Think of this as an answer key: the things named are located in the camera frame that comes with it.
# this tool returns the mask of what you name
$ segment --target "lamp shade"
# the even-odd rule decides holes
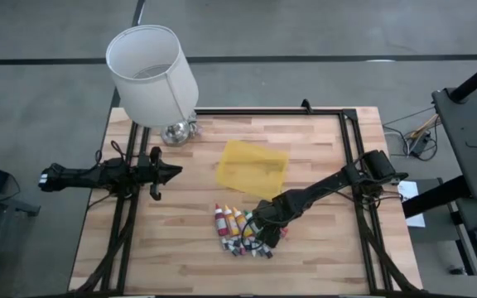
[[[121,106],[137,124],[168,126],[185,121],[198,101],[198,85],[174,32],[135,26],[116,36],[106,63]]]

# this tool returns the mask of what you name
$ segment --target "butcher block table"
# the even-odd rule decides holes
[[[356,110],[364,150],[387,151],[378,109]],[[104,139],[104,159],[118,156],[110,146],[112,140],[126,148],[131,124],[122,108],[113,109]],[[234,257],[223,251],[214,227],[215,203],[252,210],[260,200],[217,184],[216,171],[227,141],[241,140],[288,152],[283,189],[304,188],[345,165],[337,117],[199,115],[198,124],[201,134],[183,147],[166,147],[159,131],[152,129],[147,152],[151,147],[161,147],[163,161],[183,166],[183,171],[161,187],[161,201],[151,198],[148,185],[140,192],[125,294],[369,293],[354,204],[340,195],[318,200],[301,218],[292,221],[288,235],[272,250],[271,259],[251,254]],[[349,188],[342,191],[350,193]],[[107,194],[106,190],[94,190],[90,203]],[[87,213],[70,289],[84,283],[106,253],[115,200],[113,197],[96,204]],[[408,280],[421,287],[401,202],[382,201],[378,215],[386,251]],[[383,288],[374,252],[373,265],[378,288]],[[115,286],[117,272],[115,262],[111,286]]]

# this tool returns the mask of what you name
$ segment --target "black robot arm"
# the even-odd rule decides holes
[[[303,215],[314,202],[346,186],[358,186],[365,195],[379,195],[382,184],[403,180],[405,173],[397,173],[383,151],[364,153],[357,161],[348,164],[324,180],[303,190],[288,190],[272,199],[261,200],[253,210],[253,220],[263,228],[259,237],[271,248],[279,242],[279,229]]]
[[[112,143],[112,146],[118,147],[117,143]],[[48,192],[66,187],[82,187],[106,189],[112,194],[129,196],[134,186],[152,183],[150,194],[153,199],[159,200],[159,184],[164,185],[182,170],[181,166],[163,162],[159,147],[153,147],[150,156],[146,158],[140,156],[136,166],[130,166],[120,153],[121,157],[97,163],[90,169],[67,169],[59,164],[52,164],[41,173],[38,186]]]

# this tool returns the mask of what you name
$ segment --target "white lampshade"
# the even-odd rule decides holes
[[[116,36],[106,63],[127,115],[145,127],[185,121],[198,101],[198,85],[174,32],[136,26]]]

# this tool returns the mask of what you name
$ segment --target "wooden tabletop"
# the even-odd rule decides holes
[[[365,151],[387,151],[378,109],[356,109]],[[111,140],[126,148],[131,123],[123,109],[113,109],[104,139],[104,158],[117,155],[109,145]],[[338,118],[199,116],[198,123],[203,132],[183,147],[164,146],[158,130],[152,130],[148,147],[160,146],[163,161],[183,166],[183,171],[161,187],[163,199],[159,202],[150,197],[148,186],[141,191],[125,293],[368,294],[354,206],[339,195],[317,201],[301,218],[292,221],[287,237],[272,250],[272,259],[234,257],[222,250],[214,228],[215,203],[251,210],[260,200],[217,184],[216,169],[228,140],[288,152],[284,189],[302,188],[345,164]],[[105,190],[94,190],[91,200],[106,194]],[[114,202],[115,198],[105,200],[87,213],[70,289],[80,286],[104,256]],[[378,214],[386,250],[408,280],[420,287],[400,201],[384,200]],[[376,257],[373,265],[381,285]],[[118,262],[115,266],[113,286]]]

